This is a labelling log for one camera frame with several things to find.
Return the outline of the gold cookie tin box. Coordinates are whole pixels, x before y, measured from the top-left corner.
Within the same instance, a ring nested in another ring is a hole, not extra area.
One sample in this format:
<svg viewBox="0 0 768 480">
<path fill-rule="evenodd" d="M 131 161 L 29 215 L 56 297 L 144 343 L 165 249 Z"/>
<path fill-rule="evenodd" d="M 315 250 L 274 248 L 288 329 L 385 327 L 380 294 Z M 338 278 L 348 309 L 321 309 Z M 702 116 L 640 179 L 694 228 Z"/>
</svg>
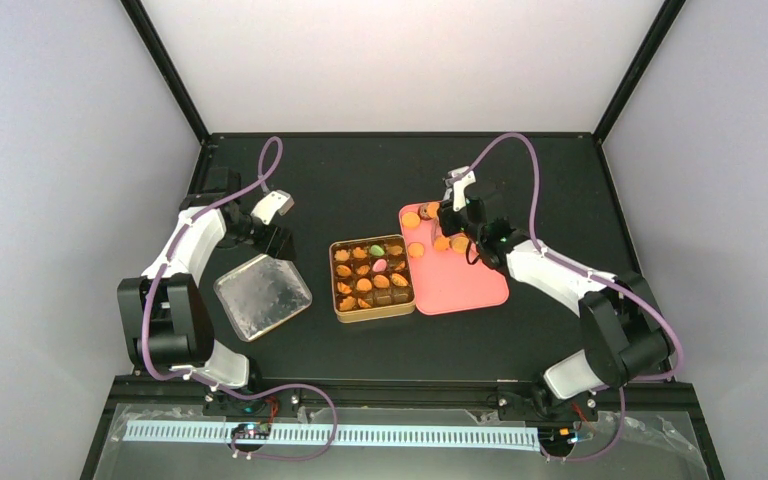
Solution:
<svg viewBox="0 0 768 480">
<path fill-rule="evenodd" d="M 386 254 L 383 257 L 372 256 L 368 249 L 373 244 L 381 245 L 385 249 Z M 352 256 L 352 250 L 355 247 L 364 248 L 368 253 L 368 257 L 365 259 L 355 259 Z M 336 262 L 334 260 L 334 253 L 341 249 L 345 249 L 350 252 L 351 258 L 346 262 Z M 410 284 L 411 275 L 408 270 L 407 257 L 408 253 L 406 242 L 404 238 L 398 234 L 338 241 L 331 244 L 329 247 L 329 265 L 332 288 L 332 304 L 337 319 L 344 324 L 350 324 L 403 316 L 414 312 L 416 310 L 416 297 L 414 289 Z M 379 258 L 385 259 L 388 262 L 388 267 L 385 271 L 376 273 L 372 271 L 372 265 Z M 402 271 L 392 271 L 390 265 L 393 262 L 400 260 L 406 262 L 405 269 Z M 352 269 L 352 275 L 349 277 L 338 276 L 335 273 L 335 267 L 337 265 L 349 266 Z M 371 269 L 366 275 L 357 275 L 356 269 L 362 265 L 369 265 Z M 375 275 L 384 275 L 390 281 L 390 275 L 393 273 L 403 275 L 409 281 L 409 286 L 397 287 L 392 285 L 390 282 L 390 287 L 387 289 L 378 289 L 374 285 L 372 290 L 369 292 L 358 292 L 355 289 L 355 284 L 360 278 L 368 278 L 372 282 Z M 350 285 L 352 287 L 352 293 L 350 295 L 343 295 L 339 293 L 336 288 L 337 282 L 344 282 Z M 356 305 L 356 308 L 352 311 L 340 312 L 337 308 L 337 304 L 346 296 L 353 296 L 355 298 L 357 296 L 372 296 L 375 300 L 375 307 L 371 309 L 359 309 Z"/>
</svg>

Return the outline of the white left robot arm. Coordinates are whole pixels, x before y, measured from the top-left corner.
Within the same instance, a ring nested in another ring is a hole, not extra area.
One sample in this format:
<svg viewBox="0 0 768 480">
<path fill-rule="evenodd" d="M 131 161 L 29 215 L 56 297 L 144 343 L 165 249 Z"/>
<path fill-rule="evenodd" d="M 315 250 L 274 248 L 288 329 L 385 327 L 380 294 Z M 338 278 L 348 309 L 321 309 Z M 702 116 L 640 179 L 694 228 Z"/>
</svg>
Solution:
<svg viewBox="0 0 768 480">
<path fill-rule="evenodd" d="M 291 232 L 275 224 L 293 206 L 282 190 L 266 190 L 251 211 L 240 197 L 265 184 L 267 176 L 243 186 L 234 170 L 208 175 L 209 188 L 187 195 L 173 233 L 138 277 L 117 287 L 117 300 L 133 364 L 156 380 L 196 379 L 218 390 L 245 389 L 253 378 L 250 360 L 216 339 L 199 283 L 219 246 L 249 245 L 278 259 L 295 257 Z"/>
</svg>

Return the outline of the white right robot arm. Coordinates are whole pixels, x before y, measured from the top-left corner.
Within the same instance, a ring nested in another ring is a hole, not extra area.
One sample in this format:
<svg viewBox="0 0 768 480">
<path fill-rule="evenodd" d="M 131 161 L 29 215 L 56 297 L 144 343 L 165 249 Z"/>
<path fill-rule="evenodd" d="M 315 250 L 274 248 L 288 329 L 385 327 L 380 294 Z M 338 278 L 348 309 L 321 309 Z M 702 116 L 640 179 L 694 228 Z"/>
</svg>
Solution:
<svg viewBox="0 0 768 480">
<path fill-rule="evenodd" d="M 677 354 L 665 319 L 638 274 L 593 270 L 510 224 L 500 195 L 471 186 L 447 190 L 438 210 L 443 234 L 463 234 L 467 260 L 534 287 L 575 314 L 583 347 L 548 367 L 529 392 L 532 410 L 553 419 L 585 392 L 620 388 Z"/>
</svg>

